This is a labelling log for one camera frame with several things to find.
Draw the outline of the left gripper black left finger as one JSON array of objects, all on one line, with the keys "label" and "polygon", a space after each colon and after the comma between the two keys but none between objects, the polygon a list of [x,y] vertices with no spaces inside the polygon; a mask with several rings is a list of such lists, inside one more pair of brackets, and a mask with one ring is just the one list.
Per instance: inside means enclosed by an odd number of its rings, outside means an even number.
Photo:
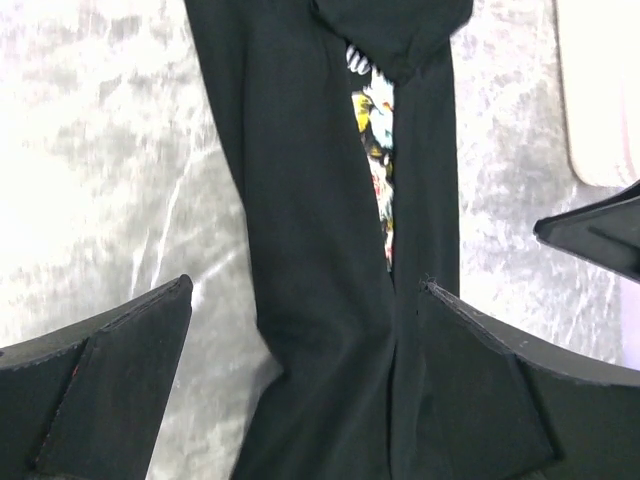
[{"label": "left gripper black left finger", "polygon": [[1,350],[4,479],[143,479],[192,314],[182,275]]}]

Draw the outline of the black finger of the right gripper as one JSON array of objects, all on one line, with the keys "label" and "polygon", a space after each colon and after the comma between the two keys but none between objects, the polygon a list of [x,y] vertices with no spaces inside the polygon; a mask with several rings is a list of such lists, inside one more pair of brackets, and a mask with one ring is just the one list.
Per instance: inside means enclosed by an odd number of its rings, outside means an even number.
[{"label": "black finger of the right gripper", "polygon": [[539,242],[639,281],[639,185],[605,200],[538,220]]}]

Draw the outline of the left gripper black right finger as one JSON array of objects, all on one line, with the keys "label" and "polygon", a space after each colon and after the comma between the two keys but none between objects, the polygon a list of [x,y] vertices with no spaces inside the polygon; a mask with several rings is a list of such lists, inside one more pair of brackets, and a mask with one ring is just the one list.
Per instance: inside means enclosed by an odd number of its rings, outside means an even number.
[{"label": "left gripper black right finger", "polygon": [[425,357],[451,479],[636,479],[639,373],[423,287]]}]

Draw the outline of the black floral print t shirt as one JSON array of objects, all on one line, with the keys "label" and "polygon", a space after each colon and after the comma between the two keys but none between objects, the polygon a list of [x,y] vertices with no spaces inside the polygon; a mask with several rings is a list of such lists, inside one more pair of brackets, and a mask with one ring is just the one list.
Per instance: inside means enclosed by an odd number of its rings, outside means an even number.
[{"label": "black floral print t shirt", "polygon": [[236,479],[448,479],[422,282],[459,287],[451,36],[469,1],[190,1],[281,374]]}]

